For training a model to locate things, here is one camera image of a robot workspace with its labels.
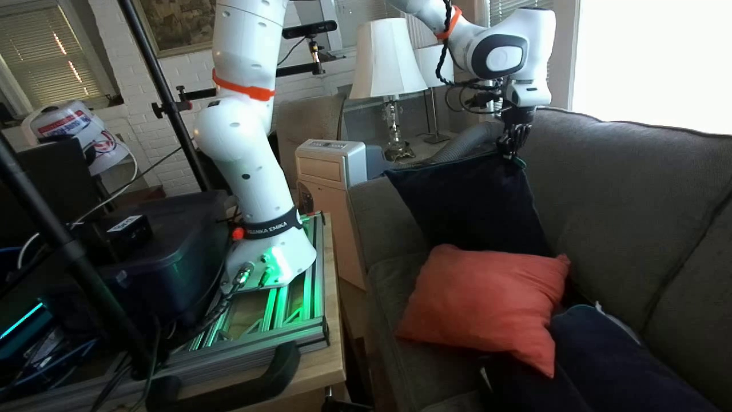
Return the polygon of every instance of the lamp shade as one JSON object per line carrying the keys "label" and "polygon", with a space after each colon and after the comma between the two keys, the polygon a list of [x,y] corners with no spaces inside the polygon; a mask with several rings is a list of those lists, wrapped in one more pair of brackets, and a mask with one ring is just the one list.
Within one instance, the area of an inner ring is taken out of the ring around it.
{"label": "lamp shade", "polygon": [[[427,83],[427,87],[443,87],[443,83],[435,74],[439,55],[441,55],[441,43],[425,47],[425,49],[417,50],[417,65],[419,65],[419,71],[421,71],[423,80]],[[454,68],[451,52],[443,52],[443,61],[441,61],[439,76],[443,80],[448,80],[448,83],[456,80],[456,68]]]}
{"label": "lamp shade", "polygon": [[379,19],[362,26],[350,99],[398,96],[427,89],[405,19]]}

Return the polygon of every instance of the table lamp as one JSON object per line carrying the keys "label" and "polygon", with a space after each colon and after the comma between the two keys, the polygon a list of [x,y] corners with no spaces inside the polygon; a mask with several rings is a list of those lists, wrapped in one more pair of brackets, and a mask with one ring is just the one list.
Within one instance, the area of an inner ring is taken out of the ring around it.
{"label": "table lamp", "polygon": [[[443,83],[437,79],[437,65],[439,65],[439,55],[441,55],[441,43],[435,43],[435,47],[425,47],[425,49],[419,49],[417,50],[417,65],[421,68],[421,76],[423,80],[427,83],[427,99],[431,99],[431,106],[427,106],[427,138],[423,138],[423,143],[427,144],[439,144],[439,143],[446,143],[451,139],[448,134],[441,134],[439,130],[439,111],[437,111],[437,94],[439,89],[437,87],[443,87]],[[451,52],[443,52],[443,61],[439,66],[439,76],[446,80],[446,83],[454,83],[456,80],[456,68],[454,68],[454,57]]]}
{"label": "table lamp", "polygon": [[385,122],[389,130],[386,161],[411,158],[409,143],[400,135],[402,94],[425,91],[427,86],[419,71],[408,21],[379,19],[362,26],[358,42],[358,68],[350,99],[385,99]]}

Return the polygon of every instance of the gray couch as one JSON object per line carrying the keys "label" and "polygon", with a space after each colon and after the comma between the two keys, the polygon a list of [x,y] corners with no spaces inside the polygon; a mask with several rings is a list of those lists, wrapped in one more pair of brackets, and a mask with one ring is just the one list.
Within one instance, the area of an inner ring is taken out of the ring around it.
{"label": "gray couch", "polygon": [[[574,287],[732,409],[732,138],[541,111],[522,158]],[[350,216],[398,409],[481,409],[473,356],[393,337],[427,245],[389,179],[353,189]]]}

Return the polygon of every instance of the orange pillow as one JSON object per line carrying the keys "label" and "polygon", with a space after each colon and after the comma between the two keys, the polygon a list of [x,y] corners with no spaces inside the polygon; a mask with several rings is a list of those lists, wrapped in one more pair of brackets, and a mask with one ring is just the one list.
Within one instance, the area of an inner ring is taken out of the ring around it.
{"label": "orange pillow", "polygon": [[547,326],[567,273],[567,257],[437,245],[419,273],[397,334],[417,344],[510,352],[554,379],[555,348]]}

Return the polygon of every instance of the metal pole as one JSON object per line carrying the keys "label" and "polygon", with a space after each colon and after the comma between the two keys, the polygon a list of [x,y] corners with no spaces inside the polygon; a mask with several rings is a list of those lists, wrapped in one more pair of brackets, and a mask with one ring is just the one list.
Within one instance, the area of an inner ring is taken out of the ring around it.
{"label": "metal pole", "polygon": [[24,168],[8,138],[0,134],[0,181],[16,195],[16,199],[32,216],[41,239],[61,255],[74,279],[87,294],[96,310],[106,333],[113,342],[119,342],[133,359],[133,370],[152,368],[152,352],[146,350],[140,330],[124,314],[111,289],[103,285],[96,269],[89,263],[84,247],[68,233],[59,217],[50,211],[47,199],[25,176]]}
{"label": "metal pole", "polygon": [[163,102],[163,112],[167,114],[170,123],[175,126],[175,134],[177,134],[177,138],[180,143],[180,148],[184,148],[187,162],[191,162],[191,170],[197,176],[201,190],[209,192],[210,183],[209,183],[209,179],[204,175],[204,168],[201,168],[200,156],[197,156],[197,151],[193,146],[193,139],[191,139],[187,129],[184,123],[184,116],[180,116],[180,112],[177,107],[175,94],[167,87],[167,80],[165,80],[165,74],[163,74],[163,68],[157,65],[156,50],[152,49],[152,42],[146,36],[144,28],[141,28],[140,15],[138,15],[133,0],[119,0],[119,10],[122,10],[124,19],[129,21],[129,28],[130,28],[130,32],[136,36],[136,43],[138,43],[138,49],[140,49],[140,52],[144,57],[146,71],[152,74],[154,86],[157,89],[157,96]]}

